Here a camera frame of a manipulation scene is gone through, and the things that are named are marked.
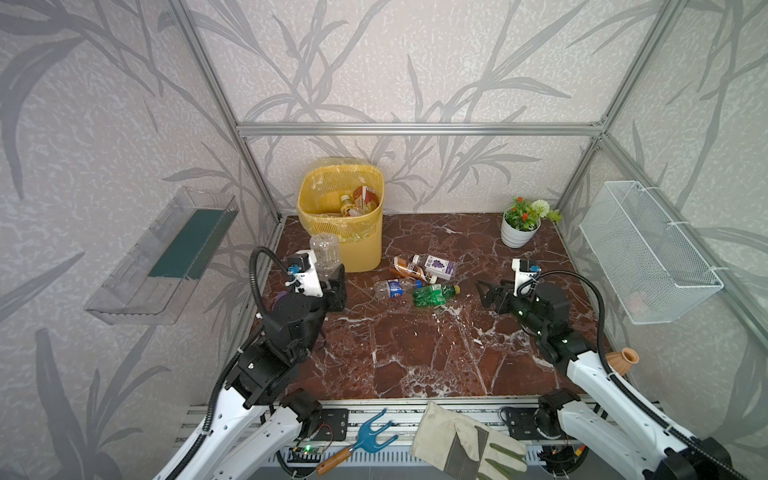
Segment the blue garden hand fork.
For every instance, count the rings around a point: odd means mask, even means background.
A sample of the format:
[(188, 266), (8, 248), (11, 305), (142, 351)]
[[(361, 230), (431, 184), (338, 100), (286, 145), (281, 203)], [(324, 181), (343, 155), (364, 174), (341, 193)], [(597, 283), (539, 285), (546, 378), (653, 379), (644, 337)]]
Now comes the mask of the blue garden hand fork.
[(332, 469), (348, 460), (357, 450), (362, 449), (367, 453), (375, 454), (394, 443), (399, 438), (397, 434), (382, 442), (377, 440), (380, 434), (384, 433), (388, 428), (394, 425), (392, 421), (388, 421), (386, 424), (376, 430), (373, 429), (373, 423), (383, 417), (386, 413), (387, 408), (383, 408), (379, 413), (364, 422), (359, 427), (356, 442), (353, 445), (345, 447), (339, 452), (335, 453), (329, 459), (321, 462), (315, 469), (317, 475), (323, 476), (327, 474)]

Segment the green plastic bottle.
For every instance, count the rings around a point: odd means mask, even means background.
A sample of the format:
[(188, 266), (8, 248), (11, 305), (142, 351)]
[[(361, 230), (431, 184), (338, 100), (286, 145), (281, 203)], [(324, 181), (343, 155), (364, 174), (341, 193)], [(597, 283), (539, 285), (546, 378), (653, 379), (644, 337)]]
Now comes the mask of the green plastic bottle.
[(412, 297), (416, 307), (436, 307), (445, 305), (459, 293), (459, 285), (434, 284), (415, 289)]

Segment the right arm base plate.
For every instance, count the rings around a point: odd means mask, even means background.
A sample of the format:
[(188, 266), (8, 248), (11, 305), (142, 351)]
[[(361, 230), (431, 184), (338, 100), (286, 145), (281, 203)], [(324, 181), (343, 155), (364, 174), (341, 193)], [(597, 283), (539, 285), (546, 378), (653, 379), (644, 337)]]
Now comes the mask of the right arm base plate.
[(536, 408), (516, 408), (505, 406), (499, 410), (502, 423), (508, 430), (508, 435), (517, 440), (542, 440), (538, 430), (535, 413)]

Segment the red yellow label bottle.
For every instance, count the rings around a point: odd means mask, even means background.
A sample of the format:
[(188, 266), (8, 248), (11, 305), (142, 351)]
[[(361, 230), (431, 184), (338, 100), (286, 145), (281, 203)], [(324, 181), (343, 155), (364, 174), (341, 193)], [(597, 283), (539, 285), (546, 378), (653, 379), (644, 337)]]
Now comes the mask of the red yellow label bottle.
[(378, 208), (380, 199), (373, 188), (362, 185), (353, 192), (353, 202), (355, 211), (359, 215), (366, 215)]

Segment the terracotta clay vase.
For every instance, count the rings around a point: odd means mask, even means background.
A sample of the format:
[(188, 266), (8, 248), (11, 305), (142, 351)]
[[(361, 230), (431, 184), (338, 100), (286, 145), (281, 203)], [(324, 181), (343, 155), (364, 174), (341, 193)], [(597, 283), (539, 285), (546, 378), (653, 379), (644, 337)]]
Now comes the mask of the terracotta clay vase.
[(634, 365), (639, 363), (639, 354), (632, 348), (613, 351), (607, 353), (605, 357), (612, 370), (621, 377), (624, 377)]

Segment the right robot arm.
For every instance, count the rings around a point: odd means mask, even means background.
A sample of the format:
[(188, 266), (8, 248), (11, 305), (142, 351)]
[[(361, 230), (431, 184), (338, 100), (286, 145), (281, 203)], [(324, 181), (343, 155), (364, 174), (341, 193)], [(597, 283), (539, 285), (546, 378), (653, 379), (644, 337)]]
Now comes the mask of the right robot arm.
[(483, 307), (513, 315), (540, 355), (602, 409), (596, 412), (568, 389), (543, 395), (542, 433), (574, 438), (626, 479), (741, 478), (724, 446), (667, 416), (609, 364), (602, 338), (591, 342), (571, 326), (571, 302), (548, 276), (476, 283)]

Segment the grape juice bottle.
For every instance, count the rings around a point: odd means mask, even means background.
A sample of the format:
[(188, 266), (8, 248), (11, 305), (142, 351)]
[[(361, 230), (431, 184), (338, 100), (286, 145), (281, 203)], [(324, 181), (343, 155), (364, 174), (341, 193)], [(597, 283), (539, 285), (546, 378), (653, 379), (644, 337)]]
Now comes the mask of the grape juice bottle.
[(433, 255), (414, 255), (412, 262), (420, 267), (430, 278), (450, 281), (455, 277), (457, 267), (451, 260)]

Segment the clear acrylic wall shelf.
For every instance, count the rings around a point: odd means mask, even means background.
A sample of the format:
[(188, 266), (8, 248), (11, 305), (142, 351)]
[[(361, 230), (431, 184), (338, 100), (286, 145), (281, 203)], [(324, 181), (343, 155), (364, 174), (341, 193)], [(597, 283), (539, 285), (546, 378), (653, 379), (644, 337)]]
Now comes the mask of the clear acrylic wall shelf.
[(180, 188), (84, 310), (113, 326), (176, 323), (238, 213), (232, 194)]

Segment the white pot with flowers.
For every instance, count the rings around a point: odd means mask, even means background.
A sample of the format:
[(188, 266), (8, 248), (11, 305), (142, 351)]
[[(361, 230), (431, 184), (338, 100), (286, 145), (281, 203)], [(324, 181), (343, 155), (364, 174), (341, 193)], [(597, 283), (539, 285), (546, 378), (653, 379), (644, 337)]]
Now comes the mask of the white pot with flowers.
[(544, 199), (530, 201), (518, 197), (502, 216), (501, 240), (510, 248), (521, 248), (533, 238), (544, 220), (556, 224), (562, 215)]

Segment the clear crushed bottle white cap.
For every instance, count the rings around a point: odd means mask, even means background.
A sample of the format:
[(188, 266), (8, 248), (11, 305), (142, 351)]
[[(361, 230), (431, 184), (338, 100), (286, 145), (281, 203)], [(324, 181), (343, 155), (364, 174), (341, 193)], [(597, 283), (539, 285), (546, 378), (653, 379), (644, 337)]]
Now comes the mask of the clear crushed bottle white cap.
[(316, 257), (315, 268), (321, 281), (327, 281), (342, 264), (341, 244), (337, 235), (319, 233), (310, 239), (310, 248)]

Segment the yellow label tea bottle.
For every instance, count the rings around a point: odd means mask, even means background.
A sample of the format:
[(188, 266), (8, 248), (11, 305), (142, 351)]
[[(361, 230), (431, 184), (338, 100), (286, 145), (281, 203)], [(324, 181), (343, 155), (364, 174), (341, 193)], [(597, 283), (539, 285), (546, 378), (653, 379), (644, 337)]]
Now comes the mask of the yellow label tea bottle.
[(343, 217), (347, 217), (351, 215), (351, 211), (355, 207), (355, 202), (353, 201), (352, 197), (348, 194), (343, 194), (340, 196), (341, 201), (341, 207), (340, 207), (340, 213)]

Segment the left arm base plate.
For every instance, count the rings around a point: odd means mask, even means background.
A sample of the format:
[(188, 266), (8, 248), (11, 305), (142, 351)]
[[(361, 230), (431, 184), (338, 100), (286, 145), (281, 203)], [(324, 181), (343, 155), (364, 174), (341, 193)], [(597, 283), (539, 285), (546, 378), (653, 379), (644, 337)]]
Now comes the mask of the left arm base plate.
[(349, 415), (346, 408), (323, 409), (318, 430), (310, 439), (325, 443), (344, 441), (347, 438)]

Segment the blue label crushed bottle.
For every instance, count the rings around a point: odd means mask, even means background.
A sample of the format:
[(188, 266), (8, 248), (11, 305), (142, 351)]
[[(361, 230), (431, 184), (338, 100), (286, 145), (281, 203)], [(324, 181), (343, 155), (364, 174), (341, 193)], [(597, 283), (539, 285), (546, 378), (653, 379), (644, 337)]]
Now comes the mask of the blue label crushed bottle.
[(424, 282), (414, 278), (399, 278), (379, 281), (374, 285), (374, 296), (377, 300), (402, 297), (413, 290), (423, 287)]

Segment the brown coffee drink bottle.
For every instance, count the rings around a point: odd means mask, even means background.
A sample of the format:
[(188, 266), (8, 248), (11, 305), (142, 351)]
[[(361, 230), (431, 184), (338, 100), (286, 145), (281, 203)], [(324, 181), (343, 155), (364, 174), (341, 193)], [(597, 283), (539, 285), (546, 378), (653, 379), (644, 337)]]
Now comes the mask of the brown coffee drink bottle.
[(403, 257), (396, 256), (393, 258), (390, 271), (404, 278), (420, 280), (424, 284), (432, 285), (437, 283), (437, 278), (431, 276), (417, 262)]

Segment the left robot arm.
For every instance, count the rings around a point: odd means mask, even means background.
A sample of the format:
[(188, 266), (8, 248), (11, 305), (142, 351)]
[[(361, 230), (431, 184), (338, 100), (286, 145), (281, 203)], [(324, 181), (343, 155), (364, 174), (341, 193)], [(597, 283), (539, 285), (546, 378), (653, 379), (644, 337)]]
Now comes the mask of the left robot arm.
[[(272, 308), (258, 282), (260, 257), (287, 278), (287, 291)], [(345, 267), (321, 273), (312, 250), (281, 261), (265, 246), (249, 258), (250, 287), (259, 330), (223, 367), (203, 420), (157, 473), (159, 479), (247, 479), (294, 440), (320, 428), (319, 401), (303, 389), (285, 391), (312, 354), (326, 316), (346, 306)]]

